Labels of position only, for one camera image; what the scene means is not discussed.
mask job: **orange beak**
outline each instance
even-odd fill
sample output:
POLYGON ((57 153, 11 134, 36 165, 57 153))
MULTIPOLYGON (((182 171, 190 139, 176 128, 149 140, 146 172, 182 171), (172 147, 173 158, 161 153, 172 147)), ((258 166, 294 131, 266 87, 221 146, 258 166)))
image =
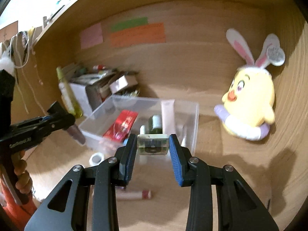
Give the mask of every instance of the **orange beak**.
POLYGON ((234 94, 234 89, 228 93, 228 100, 230 102, 236 101, 237 96, 234 94))

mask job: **green bottle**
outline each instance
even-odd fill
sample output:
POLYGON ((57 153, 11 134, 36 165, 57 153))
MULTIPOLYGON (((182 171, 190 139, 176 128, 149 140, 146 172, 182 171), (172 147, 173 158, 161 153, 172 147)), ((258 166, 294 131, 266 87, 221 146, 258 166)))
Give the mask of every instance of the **green bottle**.
POLYGON ((149 119, 149 134, 162 134, 163 125, 161 123, 161 115, 153 115, 149 119))
POLYGON ((59 80, 59 89, 62 93, 62 101, 66 110, 75 116, 76 119, 80 118, 83 114, 83 111, 71 89, 68 81, 65 79, 65 76, 62 72, 61 67, 57 67, 57 75, 59 80))

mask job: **green sticky note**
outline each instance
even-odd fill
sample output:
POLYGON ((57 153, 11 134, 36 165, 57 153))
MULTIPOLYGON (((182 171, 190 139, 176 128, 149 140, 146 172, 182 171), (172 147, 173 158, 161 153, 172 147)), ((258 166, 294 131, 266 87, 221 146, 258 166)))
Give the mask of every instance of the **green sticky note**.
POLYGON ((147 25, 147 17, 135 18, 128 21, 122 21, 111 26, 111 32, 117 32, 126 28, 134 28, 142 25, 147 25))

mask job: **heart-shaped tag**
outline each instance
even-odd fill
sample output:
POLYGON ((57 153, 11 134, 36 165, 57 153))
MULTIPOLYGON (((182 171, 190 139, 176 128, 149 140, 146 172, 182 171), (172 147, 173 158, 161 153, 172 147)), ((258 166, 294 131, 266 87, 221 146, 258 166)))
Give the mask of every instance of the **heart-shaped tag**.
POLYGON ((266 50, 266 56, 271 64, 281 66, 285 62, 285 53, 278 46, 269 46, 266 50))

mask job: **red sleeve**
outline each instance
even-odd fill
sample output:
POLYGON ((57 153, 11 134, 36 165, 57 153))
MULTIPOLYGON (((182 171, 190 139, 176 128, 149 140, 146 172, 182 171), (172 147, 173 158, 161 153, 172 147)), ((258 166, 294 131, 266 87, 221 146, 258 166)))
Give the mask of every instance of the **red sleeve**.
POLYGON ((26 224, 30 220, 31 216, 36 211, 36 206, 32 200, 32 193, 29 194, 29 202, 26 205, 19 206, 15 203, 10 191, 1 182, 2 194, 7 202, 7 206, 4 207, 4 211, 7 213, 8 217, 13 221, 16 227, 20 231, 24 231, 26 224))

